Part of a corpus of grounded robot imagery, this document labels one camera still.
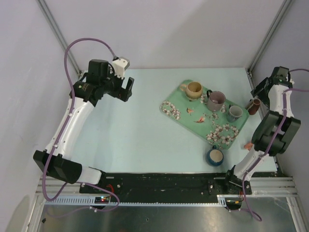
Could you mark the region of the brown mug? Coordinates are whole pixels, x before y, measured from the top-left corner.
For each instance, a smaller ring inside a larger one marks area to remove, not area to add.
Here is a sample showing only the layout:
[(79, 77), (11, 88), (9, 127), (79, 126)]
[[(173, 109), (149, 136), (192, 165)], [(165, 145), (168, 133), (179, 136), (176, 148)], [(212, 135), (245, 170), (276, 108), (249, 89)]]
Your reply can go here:
[(248, 111), (249, 115), (255, 115), (260, 108), (260, 104), (261, 102), (259, 99), (251, 99), (245, 109)]

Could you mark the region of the small grey mug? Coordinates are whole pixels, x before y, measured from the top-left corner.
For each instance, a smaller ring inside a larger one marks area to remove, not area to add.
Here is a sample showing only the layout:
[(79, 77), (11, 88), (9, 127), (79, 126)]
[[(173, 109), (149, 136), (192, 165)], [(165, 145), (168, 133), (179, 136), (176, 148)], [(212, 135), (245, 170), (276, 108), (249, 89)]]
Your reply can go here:
[(241, 107), (236, 105), (229, 105), (228, 114), (227, 114), (227, 121), (234, 122), (241, 118), (243, 115), (243, 110)]

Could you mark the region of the mauve mug black handle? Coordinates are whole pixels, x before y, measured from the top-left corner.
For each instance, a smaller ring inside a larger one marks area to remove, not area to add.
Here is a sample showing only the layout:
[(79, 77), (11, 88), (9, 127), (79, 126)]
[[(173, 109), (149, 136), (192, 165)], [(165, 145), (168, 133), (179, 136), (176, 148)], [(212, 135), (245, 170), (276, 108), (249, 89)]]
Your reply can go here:
[(224, 93), (220, 91), (212, 91), (212, 90), (207, 90), (207, 108), (211, 112), (217, 112), (220, 111), (221, 107), (225, 103), (226, 97)]

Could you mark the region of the beige round mug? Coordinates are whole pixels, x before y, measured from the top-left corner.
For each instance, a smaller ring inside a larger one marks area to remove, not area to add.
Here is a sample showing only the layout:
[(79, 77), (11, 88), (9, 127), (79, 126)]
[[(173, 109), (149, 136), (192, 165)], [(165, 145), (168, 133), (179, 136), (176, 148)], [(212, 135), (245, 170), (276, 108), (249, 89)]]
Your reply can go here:
[(189, 84), (181, 84), (180, 90), (184, 91), (187, 98), (191, 101), (198, 100), (203, 94), (203, 88), (199, 82), (190, 82)]

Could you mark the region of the blue striped mug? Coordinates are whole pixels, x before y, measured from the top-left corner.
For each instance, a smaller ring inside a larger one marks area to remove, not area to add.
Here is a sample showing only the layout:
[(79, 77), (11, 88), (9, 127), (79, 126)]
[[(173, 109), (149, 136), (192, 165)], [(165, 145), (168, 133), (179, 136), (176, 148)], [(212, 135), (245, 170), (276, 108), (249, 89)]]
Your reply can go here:
[(223, 152), (215, 145), (213, 145), (212, 148), (206, 153), (206, 161), (212, 166), (221, 165), (223, 163), (223, 160)]

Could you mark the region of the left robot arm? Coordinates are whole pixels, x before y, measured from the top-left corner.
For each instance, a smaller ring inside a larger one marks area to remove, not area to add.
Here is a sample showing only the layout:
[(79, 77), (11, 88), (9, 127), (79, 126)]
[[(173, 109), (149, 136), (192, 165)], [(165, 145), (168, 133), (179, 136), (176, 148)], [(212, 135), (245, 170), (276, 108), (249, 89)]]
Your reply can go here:
[(93, 59), (88, 71), (80, 81), (73, 85), (68, 106), (51, 142), (44, 151), (35, 151), (33, 159), (47, 176), (74, 184), (90, 183), (97, 193), (107, 188), (102, 172), (95, 168), (84, 167), (72, 161), (73, 149), (88, 116), (99, 100), (108, 94), (124, 102), (132, 95), (133, 78), (129, 78), (126, 87), (122, 87), (125, 70), (129, 60), (120, 57), (109, 63), (106, 60)]

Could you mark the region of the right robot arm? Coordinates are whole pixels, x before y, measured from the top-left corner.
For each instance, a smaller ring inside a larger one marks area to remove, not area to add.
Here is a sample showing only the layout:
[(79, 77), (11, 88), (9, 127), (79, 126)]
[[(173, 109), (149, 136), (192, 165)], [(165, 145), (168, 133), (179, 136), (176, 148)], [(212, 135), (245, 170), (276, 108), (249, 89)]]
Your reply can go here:
[(289, 69), (279, 66), (251, 91), (251, 95), (259, 99), (268, 112), (253, 133), (253, 146), (249, 153), (227, 171), (223, 181), (227, 193), (245, 193), (256, 167), (265, 158), (282, 154), (288, 148), (301, 125), (291, 110), (292, 88)]

